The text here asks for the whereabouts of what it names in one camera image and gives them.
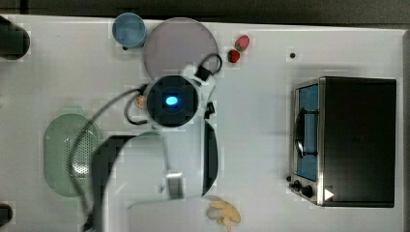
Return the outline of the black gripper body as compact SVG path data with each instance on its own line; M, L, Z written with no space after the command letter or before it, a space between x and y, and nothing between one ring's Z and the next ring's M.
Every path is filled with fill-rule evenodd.
M207 102L207 105L206 105L206 110L205 110L204 118L205 118L205 119L209 119L210 116L211 116L212 114L214 114L215 112L216 112L216 110L215 110L214 104L213 104L211 101L208 101L208 102Z

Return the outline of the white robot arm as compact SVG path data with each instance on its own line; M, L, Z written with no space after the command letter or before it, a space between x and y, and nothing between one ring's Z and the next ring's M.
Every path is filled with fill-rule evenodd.
M143 91L148 130L112 135L94 152L93 232L131 232L131 208L199 198L218 176L218 143L209 77L168 75Z

